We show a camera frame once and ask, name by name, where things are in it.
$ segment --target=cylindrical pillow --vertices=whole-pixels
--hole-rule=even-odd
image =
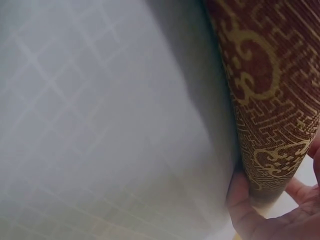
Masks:
[[[256,205],[293,177],[320,119],[320,2],[206,0]]]

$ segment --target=finger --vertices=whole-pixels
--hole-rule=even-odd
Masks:
[[[249,184],[243,173],[235,173],[227,196],[232,224],[242,239],[249,240],[266,219],[251,206]]]
[[[320,130],[317,132],[317,134],[315,135],[315,138],[313,139],[313,141],[311,143],[311,146],[308,151],[308,155],[311,158],[314,158],[318,149],[320,149]]]
[[[318,182],[318,186],[320,186],[320,148],[318,148],[313,156],[313,171]]]
[[[293,200],[298,204],[302,204],[306,195],[310,192],[312,187],[304,185],[295,177],[286,186],[286,193],[289,194]]]

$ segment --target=white tile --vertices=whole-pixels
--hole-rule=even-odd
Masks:
[[[32,186],[23,178],[17,178],[11,183],[7,193],[17,202],[23,202],[31,193]]]
[[[28,148],[19,138],[8,136],[0,146],[0,159],[17,166],[25,159],[28,154]]]
[[[40,188],[37,188],[31,195],[28,201],[28,206],[45,213],[53,202],[53,196]]]
[[[54,166],[68,172],[76,168],[82,163],[82,161],[83,158],[78,153],[67,148],[57,157],[57,161]]]
[[[60,40],[71,55],[78,54],[86,45],[84,37],[75,25],[66,29],[61,35]]]
[[[13,89],[29,103],[39,95],[46,84],[39,71],[29,65],[15,78]]]
[[[103,9],[107,16],[115,23],[136,12],[142,7],[140,0],[104,0]]]
[[[85,125],[74,137],[73,144],[82,153],[86,153],[89,147],[95,142],[97,136]]]
[[[115,54],[121,45],[117,42],[112,31],[108,31],[94,43],[102,60],[110,58]]]
[[[86,78],[90,78],[101,71],[102,67],[90,48],[84,49],[75,60]]]
[[[10,223],[8,220],[0,217],[0,238],[5,239],[5,236],[10,230]]]
[[[0,218],[14,221],[20,214],[22,206],[10,197],[4,197],[0,202]]]
[[[46,215],[54,220],[57,220],[59,223],[63,223],[66,216],[69,214],[70,207],[66,205],[64,202],[57,198],[53,198],[53,203],[49,207],[49,209],[46,211]]]
[[[41,217],[42,215],[37,211],[29,207],[25,207],[22,210],[22,213],[18,218],[17,223],[31,230],[39,221],[39,219],[41,219]]]
[[[54,1],[53,6],[46,11],[45,15],[50,26],[50,31],[56,35],[60,34],[72,23],[71,16],[61,1]]]
[[[25,240],[29,236],[30,232],[18,225],[13,226],[8,234],[8,240]]]
[[[148,13],[140,12],[121,20],[115,25],[114,29],[120,37],[121,42],[129,43],[134,39],[137,39],[143,32],[153,26],[151,23]]]
[[[15,135],[27,146],[33,146],[45,133],[47,124],[33,111],[28,111],[16,127]]]
[[[79,230],[73,230],[72,235],[70,237],[70,240],[85,240],[87,238],[87,235],[83,231]]]
[[[94,108],[98,105],[98,97],[96,96],[92,87],[87,86],[83,91],[77,96],[74,101],[76,110],[87,117]]]
[[[38,53],[51,40],[45,17],[44,14],[40,14],[18,33],[18,37],[32,53]]]
[[[96,4],[97,0],[68,0],[68,2],[74,13],[82,14]]]
[[[41,139],[37,152],[48,158],[48,160],[52,160],[61,152],[64,143],[65,140],[63,138],[58,136],[56,132],[50,130]]]
[[[46,237],[38,234],[38,233],[30,233],[28,240],[47,240]]]
[[[0,123],[9,130],[26,109],[25,103],[12,90],[0,96]]]
[[[35,13],[35,9],[29,1],[12,0],[5,8],[2,8],[1,18],[5,19],[13,31],[21,28],[25,22],[30,20]]]
[[[110,127],[110,115],[106,104],[99,106],[91,122],[96,133],[102,133],[107,127]]]
[[[67,99],[72,98],[79,90],[85,80],[80,76],[77,70],[69,65],[63,72],[57,77],[56,84],[63,92]]]
[[[14,40],[9,41],[0,51],[0,74],[3,81],[9,81],[17,71],[26,65],[28,59]]]
[[[71,227],[68,227],[66,225],[60,225],[52,234],[54,239],[56,240],[66,240],[69,239],[69,237],[72,234],[73,229]]]
[[[97,72],[90,82],[99,97],[104,97],[112,86],[112,80],[104,69]]]
[[[66,180],[66,176],[62,173],[62,171],[60,169],[55,168],[55,167],[51,167],[45,171],[45,173],[40,181],[40,184],[44,188],[46,188],[47,191],[50,191],[53,194],[57,194],[59,192],[59,190],[62,188],[62,186],[65,184],[65,180]],[[56,211],[58,211],[58,212],[52,212],[53,211],[52,207],[55,208],[54,202],[51,204],[50,207],[48,209],[48,211],[50,213],[49,214],[50,217],[53,216],[53,218],[55,218],[54,216],[57,216],[58,214],[59,215],[63,214],[62,212],[59,212],[59,211],[63,211],[63,208],[56,209]]]
[[[80,121],[72,109],[66,109],[54,123],[55,129],[66,139],[70,138],[79,126]]]
[[[57,222],[49,217],[43,216],[38,220],[33,229],[39,234],[50,237],[57,225]]]
[[[53,77],[67,64],[69,56],[57,40],[52,42],[38,56],[38,62],[49,77]]]
[[[22,164],[19,169],[19,174],[32,183],[38,183],[39,178],[47,168],[48,163],[34,154]]]
[[[52,88],[49,88],[37,100],[35,109],[51,122],[63,106],[64,101],[61,97]]]
[[[82,18],[80,24],[90,38],[94,38],[95,36],[103,33],[109,26],[98,9],[86,14]]]
[[[123,50],[117,52],[115,56],[108,60],[106,66],[114,81],[121,81],[131,76],[130,63]]]
[[[0,23],[0,48],[12,36],[12,32],[7,24]]]

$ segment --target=human skin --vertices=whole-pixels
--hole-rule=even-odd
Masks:
[[[258,214],[250,203],[249,182],[245,174],[233,174],[227,207],[242,240],[320,240],[320,131],[308,155],[313,158],[317,184],[306,186],[293,178],[285,191],[298,207],[280,217],[266,219]]]

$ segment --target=white surface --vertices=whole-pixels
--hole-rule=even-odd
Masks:
[[[237,142],[198,0],[0,1],[0,239],[201,240]]]

